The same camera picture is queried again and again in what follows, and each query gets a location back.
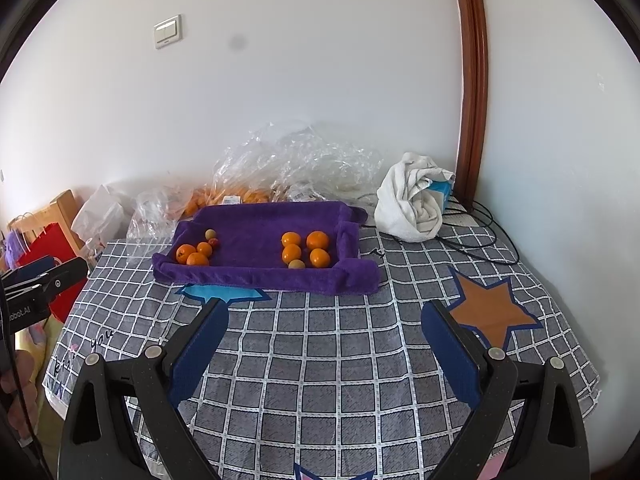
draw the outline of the small orange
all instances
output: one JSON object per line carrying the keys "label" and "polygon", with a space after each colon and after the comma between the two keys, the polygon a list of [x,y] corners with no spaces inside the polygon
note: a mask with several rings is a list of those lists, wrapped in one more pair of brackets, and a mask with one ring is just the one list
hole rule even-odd
{"label": "small orange", "polygon": [[311,251],[311,254],[309,254],[309,260],[311,261],[311,265],[316,269],[325,269],[331,263],[331,257],[324,249],[314,249]]}
{"label": "small orange", "polygon": [[196,248],[189,244],[183,244],[175,251],[175,259],[179,264],[185,264],[190,254],[196,252]]}
{"label": "small orange", "polygon": [[209,242],[200,242],[197,246],[196,246],[196,250],[200,253],[200,254],[204,254],[205,257],[209,258],[212,254],[213,254],[213,247],[211,247],[209,245]]}
{"label": "small orange", "polygon": [[282,250],[282,261],[289,265],[293,260],[302,257],[302,249],[294,244],[289,244]]}
{"label": "small orange", "polygon": [[310,251],[314,249],[327,250],[329,248],[329,237],[322,231],[313,231],[306,237],[306,248]]}
{"label": "small orange", "polygon": [[209,265],[209,260],[202,253],[191,253],[187,258],[187,265]]}
{"label": "small orange", "polygon": [[298,233],[289,231],[288,233],[284,233],[282,235],[282,238],[280,239],[280,241],[282,241],[282,246],[286,247],[291,244],[300,245],[302,243],[302,238]]}

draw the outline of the star pattern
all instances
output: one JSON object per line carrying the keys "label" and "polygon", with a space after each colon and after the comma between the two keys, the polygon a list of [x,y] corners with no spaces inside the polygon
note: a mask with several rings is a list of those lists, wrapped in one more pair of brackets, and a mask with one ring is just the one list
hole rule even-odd
{"label": "star pattern", "polygon": [[[320,478],[318,475],[315,475],[311,471],[308,471],[305,468],[301,467],[300,464],[294,463],[293,471],[296,474],[296,480],[322,480],[322,478]],[[369,471],[362,475],[354,476],[350,480],[372,480],[374,473],[375,470]]]}
{"label": "star pattern", "polygon": [[185,285],[177,294],[182,294],[192,300],[207,303],[211,298],[220,298],[226,304],[239,303],[241,301],[265,301],[271,297],[260,288],[240,288],[238,286],[225,285]]}
{"label": "star pattern", "polygon": [[460,298],[449,312],[459,325],[478,334],[488,347],[509,346],[511,332],[542,328],[536,316],[516,302],[510,278],[484,286],[450,267]]}

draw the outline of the orange star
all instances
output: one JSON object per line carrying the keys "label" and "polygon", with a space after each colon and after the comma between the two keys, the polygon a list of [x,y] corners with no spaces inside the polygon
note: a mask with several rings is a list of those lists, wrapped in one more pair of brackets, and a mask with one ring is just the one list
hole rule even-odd
{"label": "orange star", "polygon": [[511,280],[484,286],[451,269],[460,299],[449,308],[460,325],[473,330],[482,341],[506,351],[513,330],[542,328],[537,317],[516,303]]}

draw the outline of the person's hand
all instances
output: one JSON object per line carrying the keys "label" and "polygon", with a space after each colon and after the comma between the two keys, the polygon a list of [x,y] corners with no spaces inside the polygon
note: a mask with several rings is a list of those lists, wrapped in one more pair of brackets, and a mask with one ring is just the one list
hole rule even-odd
{"label": "person's hand", "polygon": [[[20,386],[22,386],[24,402],[27,405],[29,419],[33,425],[36,423],[38,418],[38,405],[36,404],[38,391],[36,390],[35,384],[31,383],[29,380],[33,373],[33,357],[26,350],[17,350],[15,352],[15,363],[18,367],[18,377],[20,377]],[[14,374],[11,370],[6,371],[2,374],[2,377],[0,377],[0,387],[8,394],[14,394],[17,391],[15,387]],[[26,438],[29,436],[29,427],[27,426],[27,421],[24,419],[24,413],[22,411],[18,395],[15,396],[14,403],[9,408],[7,416],[9,424],[18,431],[20,438]]]}

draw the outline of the purple towel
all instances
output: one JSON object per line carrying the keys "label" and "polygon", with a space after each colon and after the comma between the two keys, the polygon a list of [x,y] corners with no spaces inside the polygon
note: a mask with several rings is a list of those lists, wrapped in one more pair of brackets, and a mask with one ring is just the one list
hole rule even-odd
{"label": "purple towel", "polygon": [[[180,222],[168,256],[153,255],[154,277],[160,282],[230,285],[245,288],[300,290],[320,294],[370,294],[378,290],[374,261],[358,258],[358,229],[367,219],[363,209],[342,202],[281,202],[214,205],[201,209],[191,222]],[[204,241],[215,229],[220,245],[210,266],[184,266],[175,261],[182,244]],[[287,269],[280,259],[280,238],[294,231],[305,240],[311,231],[329,235],[332,266]],[[308,251],[303,250],[308,263]]]}

